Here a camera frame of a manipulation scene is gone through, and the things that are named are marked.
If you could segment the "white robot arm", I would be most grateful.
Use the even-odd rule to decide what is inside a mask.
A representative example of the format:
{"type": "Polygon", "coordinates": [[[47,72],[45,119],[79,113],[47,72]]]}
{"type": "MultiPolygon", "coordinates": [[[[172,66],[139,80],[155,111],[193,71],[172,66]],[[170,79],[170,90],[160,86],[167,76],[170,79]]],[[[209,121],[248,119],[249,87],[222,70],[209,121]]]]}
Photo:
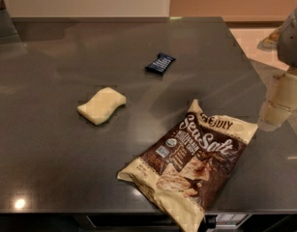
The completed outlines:
{"type": "Polygon", "coordinates": [[[258,119],[258,126],[263,131],[279,128],[297,108],[297,7],[281,26],[277,53],[278,59],[288,65],[288,70],[275,77],[267,89],[258,119]]]}

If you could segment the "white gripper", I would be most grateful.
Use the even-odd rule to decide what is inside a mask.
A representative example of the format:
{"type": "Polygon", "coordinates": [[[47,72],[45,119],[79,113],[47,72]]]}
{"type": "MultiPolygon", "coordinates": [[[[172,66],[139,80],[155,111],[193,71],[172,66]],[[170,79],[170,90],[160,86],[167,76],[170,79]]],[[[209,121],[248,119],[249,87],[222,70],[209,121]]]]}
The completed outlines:
{"type": "Polygon", "coordinates": [[[274,131],[297,108],[297,68],[290,67],[279,79],[271,102],[260,108],[258,127],[262,131],[274,131]]]}

